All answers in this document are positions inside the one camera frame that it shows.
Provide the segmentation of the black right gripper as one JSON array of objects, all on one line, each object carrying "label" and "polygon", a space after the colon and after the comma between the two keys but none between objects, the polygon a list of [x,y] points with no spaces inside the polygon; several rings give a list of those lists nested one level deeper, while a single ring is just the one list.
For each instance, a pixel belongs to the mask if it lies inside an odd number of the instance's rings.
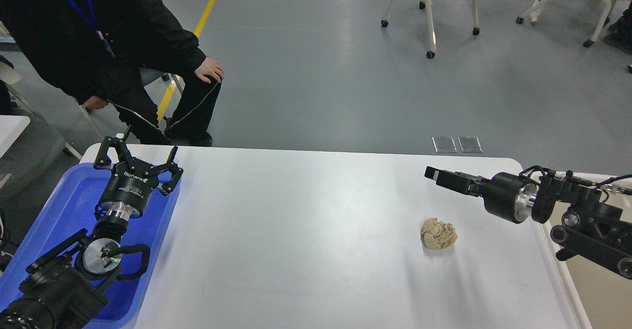
[{"label": "black right gripper", "polygon": [[538,187],[531,181],[508,173],[497,173],[490,180],[481,176],[441,170],[428,166],[425,178],[454,192],[482,196],[485,210],[494,216],[519,224],[530,215]]}]

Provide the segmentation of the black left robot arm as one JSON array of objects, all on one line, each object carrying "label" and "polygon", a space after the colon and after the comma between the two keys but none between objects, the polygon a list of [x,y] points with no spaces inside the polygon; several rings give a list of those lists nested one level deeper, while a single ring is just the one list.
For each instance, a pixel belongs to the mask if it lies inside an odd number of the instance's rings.
[{"label": "black left robot arm", "polygon": [[67,171],[1,277],[3,329],[122,326],[138,309],[183,169],[105,137],[93,165]]}]

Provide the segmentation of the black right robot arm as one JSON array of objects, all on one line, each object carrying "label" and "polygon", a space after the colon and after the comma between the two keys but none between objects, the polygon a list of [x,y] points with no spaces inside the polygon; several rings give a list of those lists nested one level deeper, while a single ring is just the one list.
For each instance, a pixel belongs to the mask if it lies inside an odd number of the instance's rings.
[{"label": "black right robot arm", "polygon": [[488,213],[516,224],[527,218],[546,223],[556,203],[567,203],[560,225],[550,231],[551,240],[560,245],[557,259],[580,255],[625,279],[632,276],[631,224],[621,220],[621,208],[602,198],[631,194],[630,189],[615,185],[620,177],[590,181],[570,170],[558,172],[540,165],[519,174],[497,173],[490,179],[429,166],[425,177],[454,192],[483,198]]}]

